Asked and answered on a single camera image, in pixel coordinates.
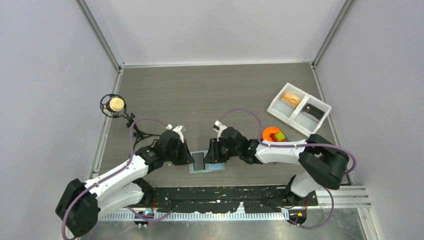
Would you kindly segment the green leather card holder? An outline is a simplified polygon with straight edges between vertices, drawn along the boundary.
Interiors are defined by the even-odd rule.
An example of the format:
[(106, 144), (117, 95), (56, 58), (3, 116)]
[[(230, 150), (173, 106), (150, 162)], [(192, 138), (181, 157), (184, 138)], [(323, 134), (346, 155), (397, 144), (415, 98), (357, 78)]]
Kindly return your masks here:
[[(207, 150), (200, 150), (200, 151), (192, 151), (191, 155), (196, 152), (204, 151), (204, 157), (207, 154)], [(211, 172), (220, 172), (225, 170), (225, 164), (224, 163), (216, 163), (216, 164), (205, 164), (205, 170), (200, 172), (193, 172), (192, 169), (192, 163), (188, 165), (188, 170), (190, 174), (202, 174), (202, 173), (211, 173)]]

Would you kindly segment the black credit card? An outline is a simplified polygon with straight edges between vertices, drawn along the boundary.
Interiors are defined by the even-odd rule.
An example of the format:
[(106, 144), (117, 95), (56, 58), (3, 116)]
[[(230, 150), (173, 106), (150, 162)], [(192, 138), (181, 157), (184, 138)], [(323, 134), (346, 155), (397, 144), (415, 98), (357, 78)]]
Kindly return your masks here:
[(302, 114), (315, 122), (319, 122), (325, 112), (311, 103), (307, 103), (302, 109)]
[(204, 171), (206, 169), (204, 164), (204, 151), (193, 152), (192, 157), (194, 159), (194, 163), (192, 164), (192, 171)]

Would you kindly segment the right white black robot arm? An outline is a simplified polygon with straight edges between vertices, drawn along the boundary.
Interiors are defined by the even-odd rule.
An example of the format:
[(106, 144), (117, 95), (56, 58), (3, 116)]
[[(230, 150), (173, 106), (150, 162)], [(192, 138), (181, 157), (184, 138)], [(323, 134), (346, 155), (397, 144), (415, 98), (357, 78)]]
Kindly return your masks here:
[(284, 198), (291, 205), (299, 205), (305, 197), (320, 188), (338, 190), (349, 162), (348, 154), (319, 134), (292, 142), (272, 142), (265, 139), (248, 139), (233, 127), (218, 130), (209, 141), (203, 159), (205, 164), (220, 164), (238, 157), (254, 164), (284, 163), (303, 167), (302, 174), (291, 177)]

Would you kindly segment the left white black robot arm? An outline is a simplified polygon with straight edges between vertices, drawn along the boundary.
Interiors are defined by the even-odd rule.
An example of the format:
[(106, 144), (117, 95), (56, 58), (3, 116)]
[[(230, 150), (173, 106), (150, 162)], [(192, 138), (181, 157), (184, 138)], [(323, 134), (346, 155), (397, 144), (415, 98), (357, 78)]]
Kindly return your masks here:
[(148, 207), (154, 199), (153, 189), (144, 176), (166, 162), (175, 166), (194, 162), (184, 132), (182, 125), (167, 129), (156, 142), (132, 151), (128, 160), (112, 170), (86, 181), (70, 181), (55, 209), (62, 220), (62, 237), (67, 238), (67, 230), (74, 238), (82, 237), (99, 219), (123, 207)]

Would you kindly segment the orange card in tray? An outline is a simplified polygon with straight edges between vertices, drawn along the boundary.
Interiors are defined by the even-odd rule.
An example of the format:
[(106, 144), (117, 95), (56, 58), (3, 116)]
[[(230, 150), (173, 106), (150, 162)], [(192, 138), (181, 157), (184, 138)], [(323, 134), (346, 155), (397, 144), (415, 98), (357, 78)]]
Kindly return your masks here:
[(293, 108), (296, 108), (302, 101), (300, 97), (296, 96), (292, 92), (285, 92), (280, 100)]

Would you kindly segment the orange curved toy piece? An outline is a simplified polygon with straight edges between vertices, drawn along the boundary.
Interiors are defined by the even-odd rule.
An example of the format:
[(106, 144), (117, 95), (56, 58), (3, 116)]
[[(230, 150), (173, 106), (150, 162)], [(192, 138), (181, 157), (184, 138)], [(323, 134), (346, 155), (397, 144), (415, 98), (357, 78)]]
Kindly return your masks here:
[(275, 137), (276, 134), (281, 133), (282, 131), (277, 127), (267, 127), (262, 132), (262, 140), (269, 142), (279, 142), (279, 140)]

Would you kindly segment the green toy block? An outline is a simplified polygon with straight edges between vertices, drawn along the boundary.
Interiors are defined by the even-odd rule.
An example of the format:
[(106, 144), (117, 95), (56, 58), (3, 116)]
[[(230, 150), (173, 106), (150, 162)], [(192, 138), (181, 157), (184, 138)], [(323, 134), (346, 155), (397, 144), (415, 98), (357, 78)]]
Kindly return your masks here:
[(275, 142), (285, 142), (286, 136), (280, 131), (273, 135), (273, 139)]

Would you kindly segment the white two-compartment tray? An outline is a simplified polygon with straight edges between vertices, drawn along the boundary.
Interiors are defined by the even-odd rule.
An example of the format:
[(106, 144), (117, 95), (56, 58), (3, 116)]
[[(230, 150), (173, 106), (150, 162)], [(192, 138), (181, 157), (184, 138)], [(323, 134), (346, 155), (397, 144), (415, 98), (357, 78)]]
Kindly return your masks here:
[[(301, 98), (300, 104), (294, 108), (287, 103), (281, 101), (281, 97), (285, 92), (291, 92)], [(302, 114), (302, 109), (306, 104), (312, 104), (324, 111), (324, 116), (319, 122), (315, 122)], [(284, 87), (273, 98), (267, 108), (267, 112), (283, 123), (289, 125), (305, 136), (317, 133), (323, 125), (324, 120), (329, 116), (332, 107), (317, 97), (305, 92), (304, 90), (294, 86), (291, 83), (286, 83)]]

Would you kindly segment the microphone with black shock mount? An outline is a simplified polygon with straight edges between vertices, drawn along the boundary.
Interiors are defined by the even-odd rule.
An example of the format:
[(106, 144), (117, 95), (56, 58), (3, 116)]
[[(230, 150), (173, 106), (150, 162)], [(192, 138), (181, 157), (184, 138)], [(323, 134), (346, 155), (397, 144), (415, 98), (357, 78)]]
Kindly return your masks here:
[(133, 141), (133, 148), (150, 137), (159, 137), (159, 134), (146, 133), (140, 130), (135, 123), (135, 115), (127, 112), (127, 104), (123, 97), (118, 94), (109, 93), (104, 95), (99, 101), (99, 108), (103, 115), (107, 118), (126, 119), (126, 127), (131, 130), (131, 139)]

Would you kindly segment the aluminium rail frame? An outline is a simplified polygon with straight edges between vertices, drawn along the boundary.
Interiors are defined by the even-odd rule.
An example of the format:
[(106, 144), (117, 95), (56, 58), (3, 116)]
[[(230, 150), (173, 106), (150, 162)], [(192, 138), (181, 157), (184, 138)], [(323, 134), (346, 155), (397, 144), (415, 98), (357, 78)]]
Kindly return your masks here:
[[(331, 203), (334, 203), (334, 209), (368, 209), (371, 208), (371, 201), (363, 186), (342, 186), (339, 190), (331, 191), (333, 199), (324, 189), (317, 190), (312, 199), (317, 200), (314, 205), (311, 200), (308, 201), (307, 209), (312, 210), (330, 210)], [(277, 207), (276, 210), (268, 210), (267, 212), (247, 212), (244, 203), (237, 202), (237, 208), (234, 211), (224, 213), (213, 213), (211, 211), (200, 213), (198, 211), (191, 213), (173, 212), (165, 214), (164, 212), (154, 212), (153, 220), (159, 219), (161, 222), (190, 222), (190, 221), (265, 221), (265, 220), (288, 220), (290, 217), (295, 218), (298, 212), (304, 207), (296, 206), (290, 209)]]

